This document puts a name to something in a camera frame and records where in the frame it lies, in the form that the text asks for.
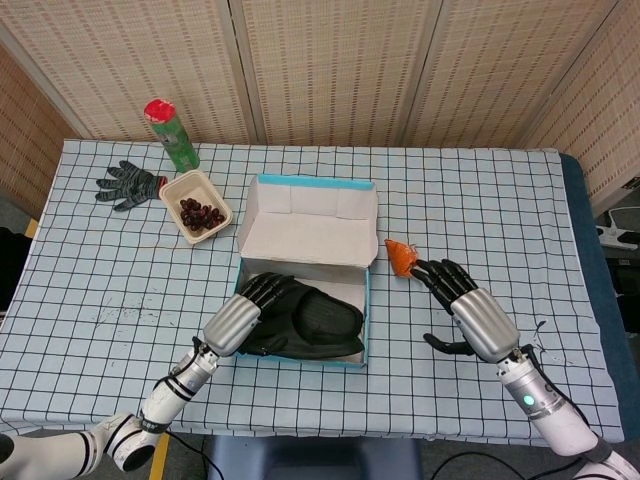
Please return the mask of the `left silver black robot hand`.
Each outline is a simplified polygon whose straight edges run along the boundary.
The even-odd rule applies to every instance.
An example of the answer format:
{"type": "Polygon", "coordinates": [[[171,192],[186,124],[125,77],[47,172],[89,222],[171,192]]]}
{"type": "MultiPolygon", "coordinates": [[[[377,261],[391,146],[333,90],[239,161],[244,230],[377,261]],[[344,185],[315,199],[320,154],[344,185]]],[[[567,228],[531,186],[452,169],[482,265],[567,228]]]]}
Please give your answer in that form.
{"type": "Polygon", "coordinates": [[[292,276],[266,272],[247,280],[203,329],[203,342],[219,358],[233,355],[273,306],[295,287],[292,276]]]}

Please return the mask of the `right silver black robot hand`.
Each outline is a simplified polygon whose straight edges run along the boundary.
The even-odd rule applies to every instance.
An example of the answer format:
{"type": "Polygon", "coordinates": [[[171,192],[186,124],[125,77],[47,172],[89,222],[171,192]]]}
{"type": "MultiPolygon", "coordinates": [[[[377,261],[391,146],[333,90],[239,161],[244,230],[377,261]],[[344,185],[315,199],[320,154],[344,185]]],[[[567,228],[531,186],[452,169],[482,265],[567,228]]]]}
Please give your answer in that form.
{"type": "Polygon", "coordinates": [[[418,260],[410,274],[429,289],[464,337],[461,342],[444,342],[426,333],[423,338],[432,348],[447,355],[476,355],[497,364],[519,347],[515,323],[459,264],[448,259],[418,260]]]}

